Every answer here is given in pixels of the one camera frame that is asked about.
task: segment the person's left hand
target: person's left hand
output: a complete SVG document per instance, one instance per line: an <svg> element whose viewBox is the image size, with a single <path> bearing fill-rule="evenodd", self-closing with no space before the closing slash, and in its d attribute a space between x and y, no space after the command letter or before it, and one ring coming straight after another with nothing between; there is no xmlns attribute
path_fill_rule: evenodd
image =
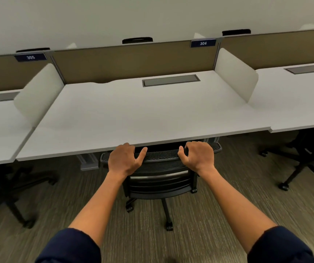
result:
<svg viewBox="0 0 314 263"><path fill-rule="evenodd" d="M135 146L125 143L119 145L111 152L108 159L108 170L110 175L116 177L121 182L132 175L142 165L147 152L147 147L144 147L137 159L134 157Z"/></svg>

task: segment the navy blue sleeve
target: navy blue sleeve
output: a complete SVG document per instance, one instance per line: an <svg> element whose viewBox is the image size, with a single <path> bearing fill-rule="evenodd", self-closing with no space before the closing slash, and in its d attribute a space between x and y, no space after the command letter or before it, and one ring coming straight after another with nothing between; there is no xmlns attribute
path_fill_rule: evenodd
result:
<svg viewBox="0 0 314 263"><path fill-rule="evenodd" d="M248 263L314 263L310 248L285 227L264 232L247 256Z"/></svg>
<svg viewBox="0 0 314 263"><path fill-rule="evenodd" d="M101 263L101 252L89 235L67 228L48 242L35 263Z"/></svg>

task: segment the person's left arm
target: person's left arm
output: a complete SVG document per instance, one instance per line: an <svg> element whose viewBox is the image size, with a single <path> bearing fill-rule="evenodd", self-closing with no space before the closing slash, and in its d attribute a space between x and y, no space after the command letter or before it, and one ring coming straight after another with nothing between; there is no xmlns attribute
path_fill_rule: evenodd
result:
<svg viewBox="0 0 314 263"><path fill-rule="evenodd" d="M113 203L122 182L142 164L147 148L137 159L135 147L128 143L118 146L108 160L109 172L102 185L79 212L67 229L58 232L44 248L36 263L100 262L103 236Z"/></svg>

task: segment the forearm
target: forearm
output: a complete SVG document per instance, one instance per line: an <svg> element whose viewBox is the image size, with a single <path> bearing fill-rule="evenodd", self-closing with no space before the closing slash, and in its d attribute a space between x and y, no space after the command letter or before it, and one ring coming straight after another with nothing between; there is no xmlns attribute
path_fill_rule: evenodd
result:
<svg viewBox="0 0 314 263"><path fill-rule="evenodd" d="M79 212L69 228L86 233L100 247L121 184L121 181L117 181L114 175L108 173L102 185Z"/></svg>
<svg viewBox="0 0 314 263"><path fill-rule="evenodd" d="M206 181L232 231L248 253L264 231L277 225L233 188L215 168L211 172Z"/></svg>

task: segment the office chair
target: office chair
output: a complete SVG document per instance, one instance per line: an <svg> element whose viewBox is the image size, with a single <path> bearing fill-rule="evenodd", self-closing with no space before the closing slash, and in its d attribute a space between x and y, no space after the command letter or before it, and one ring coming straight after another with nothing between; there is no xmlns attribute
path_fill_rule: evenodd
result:
<svg viewBox="0 0 314 263"><path fill-rule="evenodd" d="M267 148L260 151L260 155L263 157L266 157L268 152L271 152L299 162L299 165L296 166L295 171L290 175L290 177L288 177L285 182L278 185L278 188L284 191L288 191L289 183L305 167L308 167L314 173L314 128L300 130L295 140L286 144L286 147L295 148L298 155L283 152L279 147Z"/></svg>
<svg viewBox="0 0 314 263"><path fill-rule="evenodd" d="M222 150L218 142L213 142L210 145L214 153ZM156 150L156 147L149 146L149 152L146 153L142 166L123 182L124 194L129 198L125 208L127 212L132 212L134 210L132 203L137 199L161 199L166 217L165 228L167 231L172 231L173 222L170 218L166 198L186 192L196 193L198 175L181 162L178 156L179 149L153 151ZM108 167L109 156L110 153L101 155L100 162L103 163L104 167Z"/></svg>
<svg viewBox="0 0 314 263"><path fill-rule="evenodd" d="M35 218L29 220L23 218L15 205L18 200L15 194L43 182L54 185L58 181L57 175L52 171L30 175L31 171L32 168L20 168L14 172L11 167L5 164L0 165L0 205L5 203L22 226L28 229L34 226Z"/></svg>

